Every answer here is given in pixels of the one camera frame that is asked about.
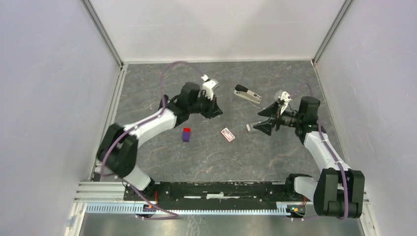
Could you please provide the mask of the staple tray box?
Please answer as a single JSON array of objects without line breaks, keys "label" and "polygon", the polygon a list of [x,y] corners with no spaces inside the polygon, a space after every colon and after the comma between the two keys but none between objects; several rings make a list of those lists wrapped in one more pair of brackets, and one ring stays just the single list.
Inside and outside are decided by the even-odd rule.
[{"label": "staple tray box", "polygon": [[259,123],[261,123],[261,122],[260,121],[256,121],[256,122],[248,123],[248,124],[246,124],[245,127],[246,127],[246,129],[247,129],[248,132],[254,132],[254,131],[257,130],[257,129],[254,128],[254,126],[257,125],[257,124],[259,124]]}]

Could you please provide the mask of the black stapler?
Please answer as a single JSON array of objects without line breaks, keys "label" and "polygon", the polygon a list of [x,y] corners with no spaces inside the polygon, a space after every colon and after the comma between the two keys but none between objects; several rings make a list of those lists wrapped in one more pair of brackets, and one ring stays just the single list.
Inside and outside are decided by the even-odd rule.
[{"label": "black stapler", "polygon": [[160,103],[159,103],[159,109],[161,109],[161,108],[163,108],[163,107],[166,107],[166,105],[169,103],[169,97],[168,97],[168,95],[163,95],[163,97],[161,98],[161,100],[160,100]]}]

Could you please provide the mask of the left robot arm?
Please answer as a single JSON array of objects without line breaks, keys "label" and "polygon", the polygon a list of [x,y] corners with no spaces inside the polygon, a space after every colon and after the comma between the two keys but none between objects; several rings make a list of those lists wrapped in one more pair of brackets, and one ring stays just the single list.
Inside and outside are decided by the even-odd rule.
[{"label": "left robot arm", "polygon": [[132,124],[110,125],[96,153],[97,160],[133,185],[142,200],[151,199],[154,196],[153,179],[137,165],[138,148],[153,137],[178,127],[191,114],[201,114],[205,118],[221,115],[223,112],[214,94],[217,86],[216,80],[208,80],[202,85],[187,82],[180,94],[172,98],[163,95],[155,114]]}]

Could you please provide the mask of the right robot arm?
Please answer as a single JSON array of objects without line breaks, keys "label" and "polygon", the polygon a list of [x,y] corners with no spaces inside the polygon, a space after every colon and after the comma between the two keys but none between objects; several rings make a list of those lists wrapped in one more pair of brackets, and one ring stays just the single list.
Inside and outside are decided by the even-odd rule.
[{"label": "right robot arm", "polygon": [[341,220],[359,218],[362,214],[365,177],[362,171],[353,170],[331,145],[318,117],[320,100],[304,96],[299,109],[287,111],[290,98],[279,97],[273,104],[258,112],[267,120],[254,125],[254,129],[271,135],[281,126],[295,129],[296,136],[314,158],[321,171],[318,180],[302,174],[291,174],[284,187],[284,195],[291,201],[301,196],[313,202],[318,216]]}]

